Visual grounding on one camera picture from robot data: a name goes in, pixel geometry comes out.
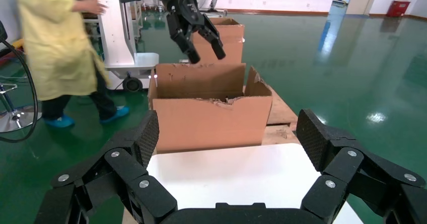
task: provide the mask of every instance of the human hand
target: human hand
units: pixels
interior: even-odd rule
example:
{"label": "human hand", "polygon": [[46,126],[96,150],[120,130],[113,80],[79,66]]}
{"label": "human hand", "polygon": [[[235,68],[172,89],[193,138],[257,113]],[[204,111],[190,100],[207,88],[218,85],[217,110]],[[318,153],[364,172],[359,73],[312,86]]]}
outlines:
{"label": "human hand", "polygon": [[84,9],[86,12],[91,14],[103,14],[107,6],[100,4],[98,0],[83,0]]}

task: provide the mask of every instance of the metal screw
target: metal screw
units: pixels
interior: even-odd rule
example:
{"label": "metal screw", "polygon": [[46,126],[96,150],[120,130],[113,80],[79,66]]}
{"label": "metal screw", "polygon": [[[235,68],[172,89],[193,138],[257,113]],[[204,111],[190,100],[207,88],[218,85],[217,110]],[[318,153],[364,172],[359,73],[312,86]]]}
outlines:
{"label": "metal screw", "polygon": [[353,157],[357,156],[356,152],[354,152],[354,151],[348,151],[347,154],[350,156],[353,156]]}
{"label": "metal screw", "polygon": [[405,174],[404,175],[406,179],[408,179],[409,181],[416,181],[415,176],[411,175],[411,174]]}
{"label": "metal screw", "polygon": [[148,182],[148,180],[143,180],[139,183],[139,187],[140,188],[146,188],[150,183]]}
{"label": "metal screw", "polygon": [[112,152],[111,153],[111,156],[114,158],[114,157],[117,157],[117,156],[119,156],[120,155],[120,153],[119,152]]}
{"label": "metal screw", "polygon": [[64,181],[66,181],[68,178],[69,178],[69,175],[67,175],[67,174],[65,174],[65,175],[61,175],[61,176],[58,178],[58,181],[59,181],[59,182],[64,182]]}
{"label": "metal screw", "polygon": [[325,182],[325,184],[329,187],[329,188],[335,188],[335,183],[331,180],[327,180]]}

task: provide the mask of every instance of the chrome stool base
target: chrome stool base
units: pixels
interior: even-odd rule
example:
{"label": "chrome stool base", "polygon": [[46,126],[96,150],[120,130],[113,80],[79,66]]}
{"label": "chrome stool base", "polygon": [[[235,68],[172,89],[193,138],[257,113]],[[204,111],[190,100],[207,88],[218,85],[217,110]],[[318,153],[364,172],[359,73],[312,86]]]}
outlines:
{"label": "chrome stool base", "polygon": [[[0,132],[12,132],[31,126],[33,118],[33,106],[18,107],[13,112],[3,112],[0,114]],[[41,112],[38,112],[37,120],[40,118]]]}

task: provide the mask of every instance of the stacked cardboard boxes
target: stacked cardboard boxes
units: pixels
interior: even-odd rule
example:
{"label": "stacked cardboard boxes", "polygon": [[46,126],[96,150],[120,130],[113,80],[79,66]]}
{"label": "stacked cardboard boxes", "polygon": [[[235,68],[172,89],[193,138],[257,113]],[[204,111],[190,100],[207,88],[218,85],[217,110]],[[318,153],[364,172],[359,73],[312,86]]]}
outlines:
{"label": "stacked cardboard boxes", "polygon": [[261,145],[272,92],[254,68],[241,62],[244,26],[212,19],[220,32],[223,60],[199,35],[193,38],[198,64],[159,64],[152,72],[150,109],[159,117],[157,153]]}

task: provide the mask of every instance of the black pants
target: black pants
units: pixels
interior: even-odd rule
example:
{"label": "black pants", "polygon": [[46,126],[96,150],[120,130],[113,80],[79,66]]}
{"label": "black pants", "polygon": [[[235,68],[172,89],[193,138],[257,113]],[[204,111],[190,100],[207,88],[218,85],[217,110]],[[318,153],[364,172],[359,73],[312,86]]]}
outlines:
{"label": "black pants", "polygon": [[[97,79],[97,91],[89,97],[95,103],[101,120],[109,119],[116,114],[117,108],[114,102],[107,95],[105,80],[95,67]],[[58,98],[42,101],[42,117],[47,120],[55,120],[64,114],[64,108],[70,100],[70,95],[63,95]]]}

